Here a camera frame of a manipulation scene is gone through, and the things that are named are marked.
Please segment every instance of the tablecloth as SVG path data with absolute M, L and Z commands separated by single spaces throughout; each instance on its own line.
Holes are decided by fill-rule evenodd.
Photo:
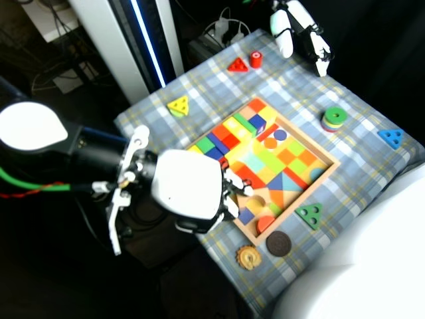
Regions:
M 260 69 L 227 71 L 238 56 L 248 65 L 253 50 L 264 56 Z M 189 97 L 189 116 L 175 118 L 166 104 L 184 94 Z M 258 247 L 262 263 L 247 271 L 239 267 L 235 256 L 241 246 L 250 242 L 232 222 L 221 223 L 209 234 L 199 236 L 208 254 L 256 315 L 261 316 L 263 309 L 396 175 L 410 164 L 425 161 L 425 150 L 407 134 L 401 147 L 393 150 L 377 132 L 397 128 L 396 125 L 330 76 L 316 77 L 300 57 L 284 60 L 274 39 L 262 30 L 133 105 L 116 118 L 116 125 L 125 136 L 130 136 L 140 124 L 149 126 L 149 148 L 155 152 L 186 148 L 255 96 L 263 98 L 341 161 L 337 171 L 304 203 L 323 204 L 320 228 L 312 231 L 296 214 L 278 227 L 292 241 L 292 250 L 286 257 L 272 256 L 262 243 Z M 334 134 L 320 126 L 321 115 L 330 106 L 339 106 L 349 115 Z

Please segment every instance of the wooden frame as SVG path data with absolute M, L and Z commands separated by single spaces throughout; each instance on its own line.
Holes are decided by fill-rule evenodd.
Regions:
M 293 125 L 288 119 L 281 115 L 276 109 L 271 107 L 267 102 L 261 98 L 255 97 L 269 106 L 271 109 L 276 111 L 276 123 L 282 128 L 287 130 L 297 141 L 301 142 L 311 153 L 313 153 L 317 158 L 319 158 L 328 168 L 299 196 L 294 202 L 292 202 L 286 209 L 284 209 L 276 220 L 261 234 L 257 237 L 254 236 L 246 225 L 244 225 L 239 219 L 235 219 L 234 223 L 236 226 L 249 238 L 249 240 L 256 246 L 258 246 L 264 239 L 266 239 L 270 233 L 272 233 L 291 213 L 295 211 L 339 166 L 340 162 L 332 156 L 327 150 L 321 147 L 313 139 L 311 139 L 306 133 L 302 132 L 298 127 Z M 243 109 L 247 104 L 241 106 L 235 112 L 227 116 L 221 123 L 225 120 L 238 113 Z M 211 130 L 203 134 L 198 140 L 192 143 L 189 147 L 195 145 L 201 138 L 205 137 Z

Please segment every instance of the checkered tablecloth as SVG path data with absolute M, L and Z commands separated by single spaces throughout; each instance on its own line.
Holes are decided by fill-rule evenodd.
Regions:
M 253 50 L 263 54 L 262 68 L 247 73 L 226 70 L 238 56 L 248 65 Z M 189 97 L 189 116 L 174 118 L 166 104 L 184 94 Z M 272 256 L 263 243 L 258 247 L 261 265 L 246 271 L 236 263 L 235 254 L 250 242 L 233 223 L 222 223 L 211 233 L 200 236 L 212 259 L 261 316 L 266 305 L 397 174 L 410 164 L 425 161 L 425 149 L 405 134 L 402 146 L 394 151 L 377 134 L 379 130 L 397 128 L 390 120 L 331 77 L 316 77 L 299 57 L 284 60 L 273 38 L 261 30 L 132 106 L 117 117 L 116 125 L 125 136 L 130 136 L 140 124 L 149 126 L 149 147 L 156 152 L 186 148 L 255 96 L 263 98 L 341 161 L 337 171 L 305 202 L 323 204 L 320 228 L 312 231 L 296 214 L 278 227 L 292 240 L 292 250 L 286 257 Z M 321 114 L 330 106 L 344 108 L 349 115 L 336 134 L 327 133 L 320 126 Z

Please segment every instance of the green cable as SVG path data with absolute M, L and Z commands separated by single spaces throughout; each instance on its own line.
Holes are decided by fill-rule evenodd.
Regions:
M 20 181 L 19 179 L 16 179 L 10 176 L 8 173 L 6 173 L 2 167 L 0 167 L 0 177 L 3 178 L 7 183 L 10 183 L 14 186 L 25 188 L 25 189 L 39 189 L 44 186 L 41 184 L 33 184 L 33 183 L 28 183 L 26 181 Z M 71 190 L 71 185 L 64 184 L 64 185 L 53 185 L 43 189 L 42 191 L 70 191 L 70 190 Z

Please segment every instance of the orange circle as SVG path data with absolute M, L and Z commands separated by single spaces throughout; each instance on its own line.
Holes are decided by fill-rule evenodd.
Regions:
M 264 140 L 264 146 L 266 146 L 269 149 L 274 149 L 278 145 L 278 141 L 274 138 L 266 138 Z

